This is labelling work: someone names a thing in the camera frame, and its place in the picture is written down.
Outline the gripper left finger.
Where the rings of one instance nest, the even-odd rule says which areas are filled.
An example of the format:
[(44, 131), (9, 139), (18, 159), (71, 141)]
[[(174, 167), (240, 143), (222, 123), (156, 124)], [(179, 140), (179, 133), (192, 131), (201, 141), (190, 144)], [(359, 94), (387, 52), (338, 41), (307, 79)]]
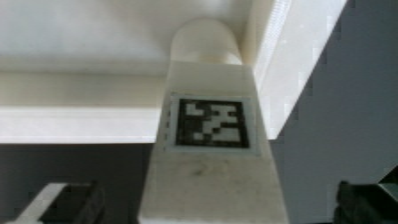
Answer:
[(48, 183), (12, 224), (105, 224), (99, 184)]

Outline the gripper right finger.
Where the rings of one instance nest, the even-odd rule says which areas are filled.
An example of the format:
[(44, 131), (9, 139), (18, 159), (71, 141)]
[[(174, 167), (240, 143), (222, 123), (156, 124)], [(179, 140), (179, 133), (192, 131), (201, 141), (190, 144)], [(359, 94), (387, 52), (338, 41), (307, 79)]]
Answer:
[(373, 184), (341, 181), (332, 224), (398, 224), (398, 165)]

